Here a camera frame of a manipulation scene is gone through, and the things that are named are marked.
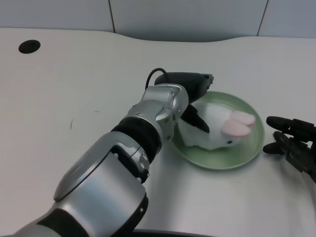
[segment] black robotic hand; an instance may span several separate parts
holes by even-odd
[[[181,119],[209,133],[209,127],[206,122],[198,115],[198,110],[191,105],[194,101],[204,96],[207,90],[213,84],[214,77],[212,74],[200,73],[164,73],[155,80],[155,85],[162,83],[172,83],[182,85],[188,93],[189,105],[181,116]]]
[[[298,119],[268,117],[267,124],[279,131],[273,133],[276,142],[267,144],[268,154],[286,155],[285,159],[298,171],[305,172],[316,182],[316,127]],[[306,142],[312,142],[311,148]]]

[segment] black cable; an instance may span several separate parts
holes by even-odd
[[[148,88],[149,81],[150,81],[150,78],[152,77],[152,75],[153,75],[155,72],[158,72],[158,71],[161,71],[161,72],[164,74],[164,76],[165,76],[166,79],[167,79],[167,82],[170,81],[170,80],[169,80],[168,73],[167,73],[164,69],[162,69],[162,68],[153,69],[152,72],[149,73],[149,75],[148,75],[148,78],[147,78],[147,81],[146,81],[146,85],[145,85],[145,90]]]

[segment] black hole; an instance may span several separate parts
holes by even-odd
[[[21,43],[19,46],[19,51],[21,53],[28,54],[28,53],[34,53],[39,48],[40,48],[40,42],[35,39],[31,39],[31,40],[27,40]]]

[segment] pink bunny ear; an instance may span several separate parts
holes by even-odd
[[[247,137],[250,135],[251,130],[249,127],[229,119],[224,123],[222,132],[232,137]]]
[[[247,114],[242,111],[234,111],[231,115],[231,118],[247,126],[252,126],[256,122],[256,117],[254,115]]]

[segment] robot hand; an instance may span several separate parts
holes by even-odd
[[[148,87],[151,75],[164,76]],[[172,139],[174,125],[189,103],[203,96],[212,75],[154,70],[141,101],[103,135],[64,175],[55,203],[13,237],[109,237],[130,233],[144,216],[144,183],[150,163]],[[194,110],[184,120],[206,130]]]
[[[267,124],[279,131],[273,133],[276,142],[264,146],[268,154],[286,155],[285,159],[298,171],[310,175],[316,182],[316,127],[298,119],[268,117]],[[305,142],[312,141],[311,148]]]

